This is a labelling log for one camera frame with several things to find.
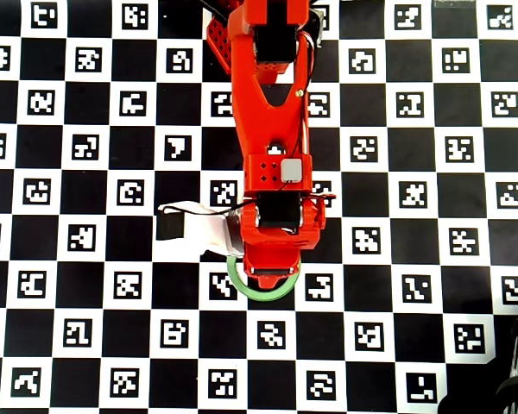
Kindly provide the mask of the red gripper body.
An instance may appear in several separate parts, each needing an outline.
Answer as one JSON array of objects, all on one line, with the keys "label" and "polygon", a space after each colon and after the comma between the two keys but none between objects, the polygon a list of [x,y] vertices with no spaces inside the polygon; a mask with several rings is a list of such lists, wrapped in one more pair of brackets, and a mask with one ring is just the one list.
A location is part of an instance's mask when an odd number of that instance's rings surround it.
[{"label": "red gripper body", "polygon": [[300,270],[302,241],[274,245],[245,242],[243,247],[243,270],[252,278],[286,278]]}]

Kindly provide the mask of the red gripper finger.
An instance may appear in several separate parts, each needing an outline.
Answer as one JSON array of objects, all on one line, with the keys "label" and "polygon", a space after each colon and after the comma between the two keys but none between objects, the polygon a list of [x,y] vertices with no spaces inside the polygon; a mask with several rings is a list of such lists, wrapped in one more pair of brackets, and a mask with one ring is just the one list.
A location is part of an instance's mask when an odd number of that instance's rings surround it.
[{"label": "red gripper finger", "polygon": [[257,286],[260,290],[274,290],[283,285],[286,280],[286,276],[280,275],[259,275],[256,277]]}]

